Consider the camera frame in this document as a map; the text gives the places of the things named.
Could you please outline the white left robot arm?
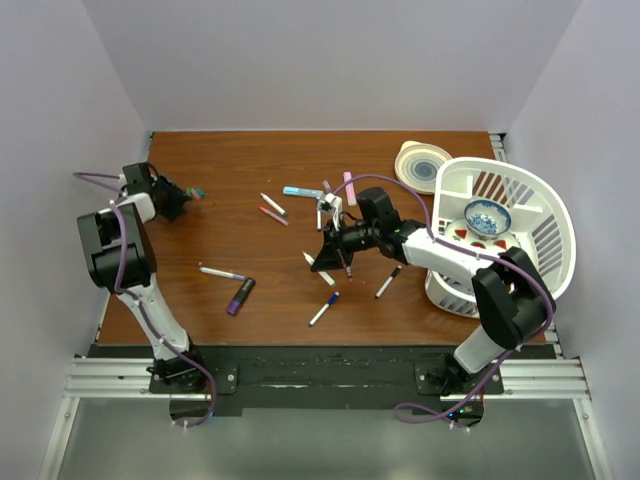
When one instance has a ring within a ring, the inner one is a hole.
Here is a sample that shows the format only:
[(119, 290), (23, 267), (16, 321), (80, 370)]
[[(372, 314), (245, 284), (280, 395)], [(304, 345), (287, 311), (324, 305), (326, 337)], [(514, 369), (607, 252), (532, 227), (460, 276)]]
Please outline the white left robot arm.
[(153, 379), (180, 392), (198, 392), (207, 385), (207, 368), (161, 293), (156, 256), (145, 229), (158, 216), (177, 219), (190, 197), (148, 162), (127, 165), (111, 178), (119, 185), (107, 188), (117, 198), (77, 218), (89, 276), (136, 318), (152, 348)]

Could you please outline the pink marker pen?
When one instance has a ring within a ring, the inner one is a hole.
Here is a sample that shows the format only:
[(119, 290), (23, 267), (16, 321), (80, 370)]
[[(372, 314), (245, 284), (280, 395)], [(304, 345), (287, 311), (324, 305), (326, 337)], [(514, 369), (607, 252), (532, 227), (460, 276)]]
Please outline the pink marker pen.
[(281, 217), (280, 215), (272, 212), (271, 210), (269, 210), (269, 209), (267, 209), (267, 208), (265, 208), (263, 206), (259, 206), (258, 208), (263, 214), (267, 215), (269, 218), (275, 220), (279, 224), (281, 224), (281, 225), (283, 225), (285, 227), (289, 226), (289, 222), (287, 220), (285, 220), (283, 217)]

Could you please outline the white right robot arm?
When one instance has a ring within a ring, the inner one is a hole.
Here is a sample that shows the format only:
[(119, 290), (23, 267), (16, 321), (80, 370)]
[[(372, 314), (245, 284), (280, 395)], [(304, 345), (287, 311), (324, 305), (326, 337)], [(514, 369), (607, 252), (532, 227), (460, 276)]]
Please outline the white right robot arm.
[(361, 191), (357, 205), (360, 217), (347, 224), (339, 196), (325, 193), (319, 198), (318, 211), (331, 218), (322, 228), (323, 245), (312, 271), (349, 271), (356, 253), (376, 249), (386, 258), (438, 273), (473, 292), (479, 327), (430, 376), (443, 393), (469, 392), (487, 365), (520, 347), (553, 315), (551, 293), (524, 250), (512, 247), (491, 256), (447, 242), (428, 225), (401, 219), (380, 187)]

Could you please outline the teal tip white marker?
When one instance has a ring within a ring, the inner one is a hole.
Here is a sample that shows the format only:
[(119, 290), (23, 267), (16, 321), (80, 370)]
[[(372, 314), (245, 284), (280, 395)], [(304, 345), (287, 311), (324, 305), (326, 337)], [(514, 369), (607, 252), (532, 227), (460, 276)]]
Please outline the teal tip white marker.
[(266, 195), (265, 193), (260, 193), (261, 198), (270, 205), (279, 215), (286, 217), (288, 215), (287, 211), (282, 208), (278, 203), (276, 203), (271, 197)]

